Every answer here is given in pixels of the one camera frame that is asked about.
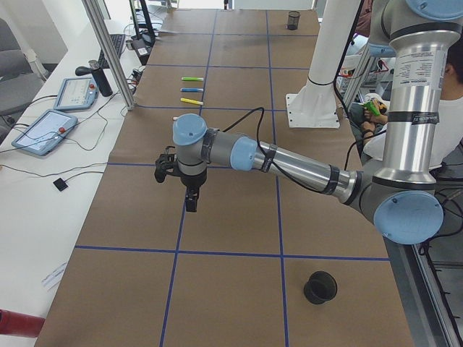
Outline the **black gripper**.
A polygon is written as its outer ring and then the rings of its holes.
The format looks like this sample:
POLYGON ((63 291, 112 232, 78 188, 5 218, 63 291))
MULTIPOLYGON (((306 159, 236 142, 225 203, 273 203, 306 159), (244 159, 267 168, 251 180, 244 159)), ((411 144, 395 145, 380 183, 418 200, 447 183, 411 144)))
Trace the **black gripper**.
POLYGON ((197 201, 199 200, 199 189, 207 180, 207 173, 202 172, 198 175, 182 174, 181 182, 186 186, 185 207, 189 213, 197 212, 197 201))

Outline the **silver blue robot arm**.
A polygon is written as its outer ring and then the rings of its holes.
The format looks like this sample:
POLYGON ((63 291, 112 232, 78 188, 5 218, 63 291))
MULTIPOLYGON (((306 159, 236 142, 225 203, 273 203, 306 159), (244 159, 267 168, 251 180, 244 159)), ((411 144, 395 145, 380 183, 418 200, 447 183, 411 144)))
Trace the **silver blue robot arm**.
POLYGON ((197 209, 209 163, 258 169, 332 195, 362 213, 386 238, 418 244, 434 236, 443 210, 434 196, 430 154, 446 54, 462 33, 460 1, 377 1, 370 42, 390 45, 396 65, 381 161, 345 171, 239 134, 207 127, 196 114, 173 124, 174 166, 186 186, 185 205, 197 209))

